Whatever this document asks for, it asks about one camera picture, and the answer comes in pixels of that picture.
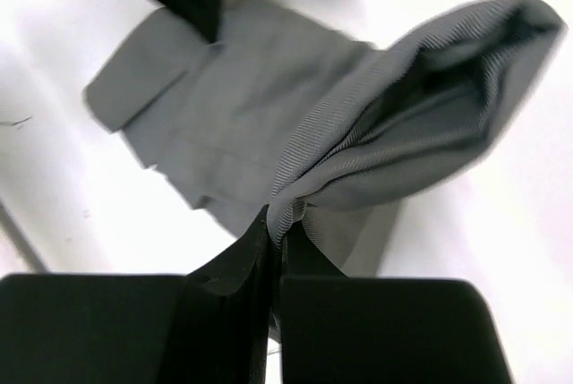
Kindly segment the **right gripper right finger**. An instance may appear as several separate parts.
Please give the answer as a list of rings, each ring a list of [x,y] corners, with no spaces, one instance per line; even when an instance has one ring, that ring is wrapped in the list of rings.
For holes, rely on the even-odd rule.
[[[490,309],[464,280],[348,277],[302,224],[283,242],[285,383],[510,383]]]

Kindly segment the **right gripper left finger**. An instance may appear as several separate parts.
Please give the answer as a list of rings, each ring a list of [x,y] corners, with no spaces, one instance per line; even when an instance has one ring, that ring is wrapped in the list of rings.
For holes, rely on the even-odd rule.
[[[188,275],[12,274],[4,383],[262,383],[271,244],[259,214]]]

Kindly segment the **grey pleated skirt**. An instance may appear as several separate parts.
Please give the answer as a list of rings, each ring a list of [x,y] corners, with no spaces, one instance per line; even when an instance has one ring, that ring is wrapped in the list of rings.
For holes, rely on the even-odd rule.
[[[266,209],[275,243],[300,224],[335,266],[372,276],[402,200],[487,152],[564,26],[542,0],[483,0],[380,50],[239,0],[210,44],[161,8],[84,97],[233,235]]]

